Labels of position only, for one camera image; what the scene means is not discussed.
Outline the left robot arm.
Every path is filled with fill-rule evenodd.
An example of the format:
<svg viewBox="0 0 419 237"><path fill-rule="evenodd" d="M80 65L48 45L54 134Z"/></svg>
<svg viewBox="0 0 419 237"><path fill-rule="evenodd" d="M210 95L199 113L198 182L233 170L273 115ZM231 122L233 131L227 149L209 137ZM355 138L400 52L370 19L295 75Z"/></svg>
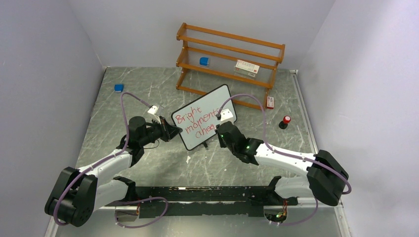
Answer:
<svg viewBox="0 0 419 237"><path fill-rule="evenodd" d="M61 171L44 206L44 212L58 225L80 227L103 206L133 204L138 198L135 182L116 174L137 164L146 145L158 140L169 142L182 132L162 116L151 122L132 117L126 129L120 144L106 157L79 169L66 167Z"/></svg>

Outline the whiteboard with black frame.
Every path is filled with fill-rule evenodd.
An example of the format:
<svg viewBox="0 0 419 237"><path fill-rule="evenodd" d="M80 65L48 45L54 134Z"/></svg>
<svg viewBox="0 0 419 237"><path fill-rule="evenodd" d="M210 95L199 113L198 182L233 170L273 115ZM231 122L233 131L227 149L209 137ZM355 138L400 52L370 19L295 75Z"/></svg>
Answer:
<svg viewBox="0 0 419 237"><path fill-rule="evenodd" d="M230 97L228 85L223 84L171 114L174 124L182 129L180 137L186 150L193 150L216 134L220 122L216 114Z"/></svg>

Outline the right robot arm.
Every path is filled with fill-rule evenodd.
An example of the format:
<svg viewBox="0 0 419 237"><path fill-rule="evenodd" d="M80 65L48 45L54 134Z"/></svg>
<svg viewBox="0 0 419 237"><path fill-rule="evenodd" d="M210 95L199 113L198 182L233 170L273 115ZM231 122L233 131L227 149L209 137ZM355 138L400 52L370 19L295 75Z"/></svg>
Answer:
<svg viewBox="0 0 419 237"><path fill-rule="evenodd" d="M295 174L292 178L280 178L267 190L271 204L279 204L285 198L314 197L323 204L337 206L349 175L331 153L294 152L263 140L247 138L231 122L216 127L220 146L227 148L243 163L272 166Z"/></svg>

